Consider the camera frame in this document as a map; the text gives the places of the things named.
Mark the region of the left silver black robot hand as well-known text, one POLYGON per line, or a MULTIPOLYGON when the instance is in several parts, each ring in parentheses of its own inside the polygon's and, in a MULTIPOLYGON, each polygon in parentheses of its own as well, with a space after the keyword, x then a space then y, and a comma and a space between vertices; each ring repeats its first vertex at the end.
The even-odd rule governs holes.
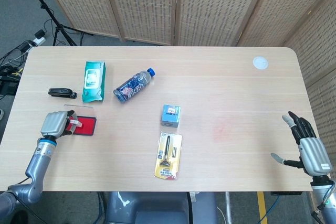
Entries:
POLYGON ((61 136, 73 135, 80 127, 82 123, 74 110, 57 111, 47 114, 40 132, 44 138, 55 141, 61 136))

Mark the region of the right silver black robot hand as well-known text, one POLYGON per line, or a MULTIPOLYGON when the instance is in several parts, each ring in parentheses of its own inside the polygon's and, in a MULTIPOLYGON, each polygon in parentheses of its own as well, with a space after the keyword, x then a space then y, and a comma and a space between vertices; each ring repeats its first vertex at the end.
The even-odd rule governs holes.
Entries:
POLYGON ((280 164, 303 169, 311 177, 327 176, 332 164, 323 142, 316 136, 309 121, 289 111, 282 119, 291 129, 299 150, 299 161, 281 158, 275 153, 271 157, 280 164))

